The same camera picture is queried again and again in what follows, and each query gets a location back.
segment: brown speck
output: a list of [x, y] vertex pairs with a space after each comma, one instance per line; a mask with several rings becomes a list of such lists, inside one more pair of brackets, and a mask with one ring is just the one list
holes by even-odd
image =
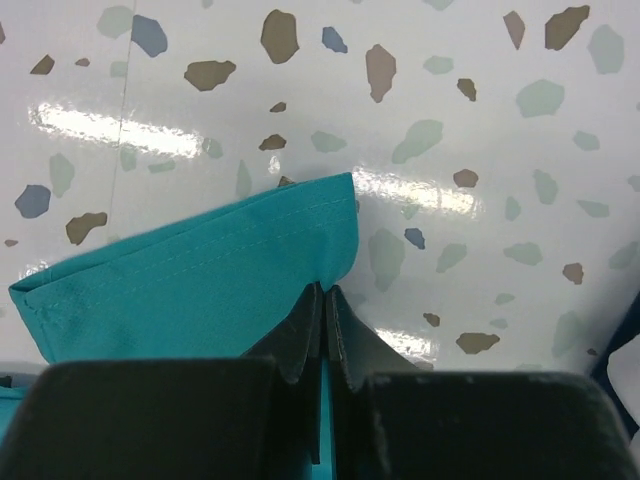
[[371, 86], [371, 98], [380, 103], [391, 90], [396, 74], [396, 59], [381, 45], [374, 45], [365, 55], [367, 80]]
[[187, 66], [184, 78], [201, 92], [213, 90], [227, 81], [229, 75], [236, 71], [236, 65], [229, 60], [216, 62], [194, 62]]
[[568, 265], [565, 265], [564, 269], [562, 270], [562, 274], [570, 282], [573, 282], [576, 285], [582, 285], [584, 271], [582, 269], [582, 265], [580, 265], [579, 263], [570, 263]]
[[544, 46], [549, 50], [561, 50], [580, 29], [580, 25], [589, 18], [589, 5], [569, 7], [562, 13], [556, 13], [545, 24]]
[[287, 185], [293, 185], [294, 182], [293, 180], [291, 180], [289, 177], [285, 177], [284, 175], [282, 177], [280, 177], [280, 181], [278, 182], [278, 186], [279, 187], [286, 187]]
[[296, 17], [274, 10], [264, 20], [260, 43], [273, 63], [288, 61], [300, 49], [296, 32]]
[[36, 66], [31, 69], [31, 75], [48, 75], [49, 72], [53, 69], [53, 65], [55, 64], [55, 60], [51, 58], [49, 55], [45, 55], [42, 57]]
[[502, 19], [507, 26], [507, 31], [509, 32], [513, 46], [516, 47], [516, 50], [520, 50], [525, 31], [524, 22], [520, 18], [520, 15], [518, 15], [517, 12], [509, 12], [502, 17]]
[[80, 245], [92, 229], [104, 227], [106, 224], [106, 213], [85, 213], [81, 217], [73, 217], [71, 221], [67, 223], [67, 237], [69, 237], [69, 241], [74, 245]]
[[427, 321], [427, 323], [429, 325], [431, 325], [432, 327], [439, 327], [440, 326], [440, 317], [439, 316], [434, 315], [433, 313], [423, 313], [422, 316]]
[[453, 181], [459, 187], [473, 188], [478, 183], [478, 174], [465, 168], [453, 174]]
[[265, 138], [258, 148], [262, 151], [279, 150], [281, 148], [284, 148], [286, 144], [287, 141], [284, 138], [282, 138], [277, 133], [274, 133], [273, 135], [269, 135], [267, 138]]
[[425, 360], [420, 360], [415, 363], [416, 367], [420, 370], [425, 370], [427, 372], [433, 372], [433, 363], [427, 362]]
[[500, 341], [500, 337], [486, 333], [463, 333], [458, 337], [456, 343], [462, 351], [468, 355], [476, 355], [477, 353], [489, 350]]
[[286, 109], [287, 109], [287, 104], [286, 103], [278, 102], [273, 107], [271, 107], [271, 109], [269, 111], [271, 113], [280, 113], [280, 112], [284, 112]]
[[458, 80], [458, 90], [472, 102], [476, 101], [476, 86], [470, 78], [461, 78]]

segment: white glossy surface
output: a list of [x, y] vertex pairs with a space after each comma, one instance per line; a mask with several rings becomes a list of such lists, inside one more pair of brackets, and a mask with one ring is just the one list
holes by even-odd
[[[351, 171], [360, 207], [361, 249], [342, 284], [357, 313], [391, 345], [436, 369], [565, 369], [585, 372], [608, 342], [640, 286], [634, 258], [611, 269], [609, 258], [638, 240], [640, 193], [627, 183], [640, 174], [640, 73], [637, 24], [632, 0], [592, 3], [589, 18], [560, 51], [544, 48], [544, 25], [569, 6], [567, 0], [469, 2], [456, 0], [438, 12], [418, 1], [382, 0], [300, 2], [295, 0], [69, 1], [64, 7], [43, 1], [0, 5], [6, 40], [0, 45], [0, 232], [18, 240], [0, 245], [0, 281], [9, 284], [34, 268], [107, 242], [236, 200], [242, 159], [252, 192], [277, 185], [281, 175], [304, 181]], [[100, 34], [96, 23], [109, 6], [125, 5], [157, 20], [168, 50], [149, 57], [129, 43]], [[295, 15], [300, 50], [286, 63], [273, 64], [260, 45], [265, 17], [273, 9]], [[503, 16], [518, 12], [526, 24], [519, 50]], [[592, 33], [609, 24], [625, 39], [619, 73], [600, 75], [587, 50]], [[322, 42], [333, 26], [348, 46], [335, 53]], [[381, 44], [396, 59], [393, 86], [380, 103], [370, 96], [365, 54]], [[56, 61], [46, 76], [29, 75], [45, 54]], [[424, 61], [454, 59], [454, 70], [432, 75]], [[87, 57], [90, 66], [74, 62]], [[113, 61], [128, 59], [126, 78], [109, 75]], [[192, 62], [231, 60], [237, 70], [226, 83], [200, 92], [183, 74]], [[477, 101], [456, 88], [471, 78]], [[541, 78], [565, 87], [555, 115], [523, 118], [515, 98]], [[283, 113], [270, 113], [278, 102]], [[428, 152], [393, 164], [391, 156], [407, 129], [421, 119], [444, 124], [442, 141]], [[600, 149], [579, 149], [577, 130], [595, 133]], [[310, 140], [316, 131], [337, 135], [347, 147], [321, 153]], [[280, 150], [260, 151], [271, 134], [287, 140]], [[224, 155], [202, 151], [214, 138]], [[124, 171], [119, 147], [137, 151], [137, 168]], [[72, 188], [52, 197], [49, 211], [22, 218], [13, 202], [26, 184], [50, 186], [48, 159], [62, 153], [75, 166]], [[169, 160], [175, 169], [150, 173], [148, 166]], [[459, 188], [453, 174], [470, 169], [475, 188]], [[559, 186], [552, 205], [536, 196], [533, 172], [548, 172]], [[521, 215], [505, 219], [508, 196]], [[609, 206], [606, 218], [592, 218], [576, 204]], [[420, 206], [407, 220], [402, 208]], [[78, 247], [64, 226], [85, 212], [107, 212], [109, 223], [91, 231]], [[404, 244], [399, 277], [387, 291], [374, 284], [369, 239], [385, 228]], [[419, 250], [404, 237], [419, 228], [426, 240]], [[503, 249], [533, 242], [543, 252], [536, 266], [506, 258]], [[465, 244], [467, 256], [444, 273], [437, 259], [452, 243]], [[584, 281], [574, 285], [563, 267], [579, 262]], [[515, 300], [498, 306], [496, 295]], [[0, 322], [0, 361], [42, 362], [9, 304]], [[574, 312], [580, 328], [560, 332], [558, 319]], [[438, 315], [439, 327], [423, 318]], [[489, 324], [504, 318], [508, 328]], [[500, 341], [475, 355], [456, 339], [464, 332], [496, 334]], [[553, 353], [556, 342], [570, 348]]]

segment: speckled wall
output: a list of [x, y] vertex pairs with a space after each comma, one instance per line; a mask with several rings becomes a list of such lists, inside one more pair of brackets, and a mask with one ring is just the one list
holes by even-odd
[[[633, 0], [4, 2], [0, 280], [351, 171], [342, 283], [382, 338], [427, 369], [587, 371], [640, 288], [639, 23]], [[0, 361], [41, 363], [0, 303]]]

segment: teal fabric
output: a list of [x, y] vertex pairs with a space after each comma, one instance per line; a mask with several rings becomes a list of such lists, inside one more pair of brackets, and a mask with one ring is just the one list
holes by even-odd
[[332, 480], [335, 456], [333, 451], [333, 412], [331, 410], [331, 374], [329, 360], [322, 359], [322, 390], [320, 391], [320, 464], [311, 467], [311, 480]]
[[63, 261], [9, 288], [50, 363], [236, 356], [358, 247], [350, 174], [277, 188]]

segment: blue speck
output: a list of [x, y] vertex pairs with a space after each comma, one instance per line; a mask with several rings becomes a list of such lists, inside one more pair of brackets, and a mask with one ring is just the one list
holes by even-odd
[[166, 52], [169, 46], [167, 35], [158, 21], [142, 15], [133, 16], [131, 41], [137, 43], [152, 58]]
[[333, 27], [324, 27], [322, 29], [322, 44], [336, 53], [347, 53], [349, 51], [342, 37]]
[[14, 205], [23, 218], [37, 218], [49, 210], [51, 190], [42, 185], [27, 185]]
[[407, 228], [404, 231], [404, 238], [409, 240], [409, 243], [418, 247], [419, 250], [424, 250], [424, 237], [419, 228]]

